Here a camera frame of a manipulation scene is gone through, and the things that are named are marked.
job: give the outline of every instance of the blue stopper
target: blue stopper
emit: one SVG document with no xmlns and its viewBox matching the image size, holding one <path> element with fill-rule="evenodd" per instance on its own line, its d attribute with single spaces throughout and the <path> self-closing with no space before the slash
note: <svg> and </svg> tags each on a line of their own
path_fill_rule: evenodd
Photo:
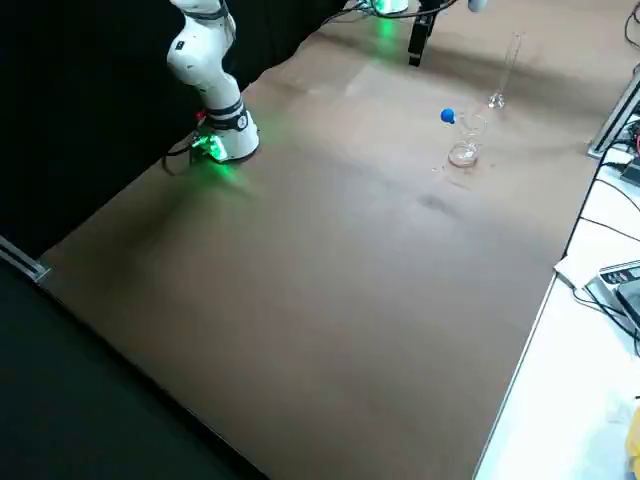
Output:
<svg viewBox="0 0 640 480">
<path fill-rule="evenodd" d="M 454 123 L 456 123 L 456 112 L 454 112 L 451 108 L 445 108 L 442 113 L 440 113 L 440 120 L 453 125 Z"/>
</svg>

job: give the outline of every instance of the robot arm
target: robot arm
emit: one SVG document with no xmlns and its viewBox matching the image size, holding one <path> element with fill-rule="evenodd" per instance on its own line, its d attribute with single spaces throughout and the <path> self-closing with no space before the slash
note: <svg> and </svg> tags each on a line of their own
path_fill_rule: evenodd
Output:
<svg viewBox="0 0 640 480">
<path fill-rule="evenodd" d="M 235 22 L 224 0 L 171 0 L 185 26 L 171 43 L 167 63 L 183 83 L 198 90 L 207 115 L 202 128 L 217 161 L 241 159 L 259 145 L 258 129 L 244 106 L 236 80 L 222 68 L 235 39 Z"/>
</svg>

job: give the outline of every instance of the black backdrop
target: black backdrop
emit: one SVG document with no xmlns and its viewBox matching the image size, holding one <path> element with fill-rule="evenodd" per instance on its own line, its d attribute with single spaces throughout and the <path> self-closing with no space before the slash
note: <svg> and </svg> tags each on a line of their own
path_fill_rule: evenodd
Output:
<svg viewBox="0 0 640 480">
<path fill-rule="evenodd" d="M 345 0 L 228 0 L 241 88 L 293 55 Z M 193 128 L 199 99 L 166 67 L 168 0 L 3 4 L 0 235 L 33 257 Z"/>
</svg>

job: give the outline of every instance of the black cable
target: black cable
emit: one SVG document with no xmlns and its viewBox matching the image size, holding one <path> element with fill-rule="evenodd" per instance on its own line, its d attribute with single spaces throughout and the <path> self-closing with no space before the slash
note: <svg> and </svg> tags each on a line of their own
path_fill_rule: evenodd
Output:
<svg viewBox="0 0 640 480">
<path fill-rule="evenodd" d="M 366 13 L 362 10 L 362 8 L 365 6 L 365 1 L 361 0 L 359 1 L 356 5 L 354 5 L 353 7 L 349 7 L 349 8 L 344 8 L 342 10 L 340 10 L 338 13 L 334 13 L 333 15 L 331 15 L 329 18 L 327 18 L 324 22 L 322 22 L 322 24 L 320 26 L 324 26 L 327 23 L 331 23 L 333 22 L 336 18 L 340 18 L 344 15 L 347 15 L 349 13 L 353 13 L 353 12 L 363 12 Z"/>
<path fill-rule="evenodd" d="M 620 330 L 622 330 L 624 333 L 626 333 L 627 335 L 629 335 L 632 339 L 635 340 L 636 338 L 636 330 L 632 331 L 629 330 L 626 326 L 624 326 L 622 323 L 620 323 L 620 321 L 614 317 L 613 315 L 611 315 L 611 313 L 609 312 L 609 310 L 607 310 L 607 307 L 605 305 L 603 305 L 600 300 L 597 299 L 597 297 L 593 294 L 593 292 L 589 289 L 588 286 L 585 286 L 584 289 L 587 291 L 587 293 L 591 296 L 591 298 L 593 298 L 593 301 L 596 305 L 598 305 L 598 307 L 600 307 L 600 310 L 602 310 L 607 317 L 609 317 L 611 319 L 611 321 L 613 321 L 613 323 L 615 323 Z"/>
<path fill-rule="evenodd" d="M 596 178 L 595 181 L 596 182 L 600 182 L 600 183 L 604 183 L 605 185 L 608 185 L 609 187 L 613 188 L 620 195 L 622 195 L 624 198 L 629 200 L 629 203 L 631 203 L 631 205 L 633 205 L 633 207 L 638 211 L 638 213 L 640 213 L 640 207 L 638 206 L 638 204 L 636 202 L 634 202 L 633 199 L 629 195 L 624 193 L 624 191 L 622 191 L 620 188 L 616 187 L 613 183 L 609 183 L 606 180 L 602 180 L 601 178 Z"/>
<path fill-rule="evenodd" d="M 451 7 L 454 3 L 457 3 L 458 0 L 449 0 L 447 3 L 440 5 L 438 8 L 432 8 L 431 10 L 422 10 L 413 13 L 380 13 L 378 9 L 373 4 L 374 0 L 368 0 L 369 8 L 373 12 L 373 15 L 380 18 L 416 18 L 422 17 L 424 15 L 433 15 L 434 13 L 441 12 Z"/>
<path fill-rule="evenodd" d="M 627 21 L 624 22 L 624 39 L 636 48 L 640 48 L 640 44 L 638 44 L 637 42 L 634 42 L 633 40 L 631 40 L 631 37 L 629 37 L 629 23 L 631 23 L 631 19 L 633 18 L 637 24 L 640 24 L 640 19 L 638 19 L 639 8 L 640 8 L 640 2 L 636 3 L 635 7 L 633 7 L 633 10 L 627 17 Z"/>
<path fill-rule="evenodd" d="M 191 145 L 187 145 L 186 147 L 179 148 L 178 150 L 176 150 L 174 152 L 167 152 L 165 154 L 165 157 L 177 157 L 178 155 L 182 155 L 183 153 L 186 153 L 189 150 L 191 150 Z"/>
<path fill-rule="evenodd" d="M 640 238 L 634 237 L 633 235 L 629 235 L 628 233 L 621 232 L 617 228 L 613 228 L 613 227 L 611 227 L 609 225 L 606 225 L 606 224 L 600 223 L 600 222 L 596 222 L 595 220 L 591 220 L 590 218 L 586 218 L 586 217 L 583 217 L 583 216 L 580 216 L 578 218 L 584 220 L 585 222 L 593 223 L 594 225 L 598 225 L 600 227 L 604 227 L 606 229 L 609 229 L 612 232 L 616 232 L 616 233 L 622 235 L 623 237 L 627 237 L 627 238 L 629 238 L 631 240 L 635 240 L 636 242 L 640 243 Z"/>
<path fill-rule="evenodd" d="M 575 288 L 571 290 L 571 293 L 573 294 L 573 298 L 575 298 L 578 303 L 584 305 L 587 308 L 590 308 L 591 310 L 595 310 L 596 312 L 602 313 L 602 310 L 600 309 L 600 307 L 598 307 L 598 304 L 596 302 L 592 302 L 591 300 L 587 300 L 586 298 L 580 298 Z M 603 305 L 603 306 L 610 312 L 615 313 L 616 315 L 620 315 L 622 317 L 626 316 L 626 314 L 624 312 L 621 312 L 620 310 L 616 310 L 615 308 L 609 307 L 608 305 Z"/>
</svg>

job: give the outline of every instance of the table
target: table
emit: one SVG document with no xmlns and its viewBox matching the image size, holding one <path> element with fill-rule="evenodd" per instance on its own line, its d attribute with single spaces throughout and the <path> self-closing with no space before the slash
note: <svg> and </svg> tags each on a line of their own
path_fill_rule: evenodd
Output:
<svg viewBox="0 0 640 480">
<path fill-rule="evenodd" d="M 625 157 L 611 150 L 603 161 Z M 597 177 L 640 203 L 640 191 L 615 175 L 605 167 Z M 638 215 L 622 195 L 595 182 L 581 217 L 640 237 Z M 579 219 L 567 254 L 613 265 L 640 258 L 640 243 Z M 475 478 L 628 478 L 624 440 L 636 395 L 640 360 L 631 339 L 604 314 L 576 302 L 554 276 Z"/>
</svg>

